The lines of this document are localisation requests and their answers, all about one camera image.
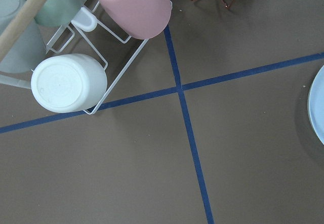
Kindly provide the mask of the grey cup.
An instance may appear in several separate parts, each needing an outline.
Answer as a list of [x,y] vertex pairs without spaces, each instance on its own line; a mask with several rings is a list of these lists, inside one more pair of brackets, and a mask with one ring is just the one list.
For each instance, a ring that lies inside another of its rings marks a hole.
[[[25,0],[1,0],[1,32],[15,18]],[[14,43],[1,61],[1,71],[7,73],[27,72],[41,63],[46,56],[46,46],[34,20]]]

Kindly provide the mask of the light blue plate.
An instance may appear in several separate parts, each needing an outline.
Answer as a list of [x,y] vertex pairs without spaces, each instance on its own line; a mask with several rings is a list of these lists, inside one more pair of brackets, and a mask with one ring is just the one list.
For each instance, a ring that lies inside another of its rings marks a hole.
[[307,111],[311,127],[323,144],[323,66],[310,86]]

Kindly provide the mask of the white cup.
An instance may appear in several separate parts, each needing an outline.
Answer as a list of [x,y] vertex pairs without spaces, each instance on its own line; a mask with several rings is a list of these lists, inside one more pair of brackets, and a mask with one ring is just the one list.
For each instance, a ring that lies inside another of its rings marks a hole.
[[36,101],[55,113],[70,113],[94,107],[107,88],[102,65],[85,54],[65,54],[41,62],[31,77]]

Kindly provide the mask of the pink cup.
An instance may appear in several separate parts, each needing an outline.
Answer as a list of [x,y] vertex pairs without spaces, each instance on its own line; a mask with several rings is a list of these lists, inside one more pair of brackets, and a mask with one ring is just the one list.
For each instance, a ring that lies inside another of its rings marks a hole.
[[159,35],[168,25],[170,0],[98,0],[106,13],[130,36],[145,40]]

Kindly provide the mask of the green cup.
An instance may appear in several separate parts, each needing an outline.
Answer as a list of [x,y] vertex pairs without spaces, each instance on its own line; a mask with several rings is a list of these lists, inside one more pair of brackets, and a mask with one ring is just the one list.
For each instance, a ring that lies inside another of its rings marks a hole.
[[81,0],[47,0],[35,20],[48,27],[69,24],[81,7]]

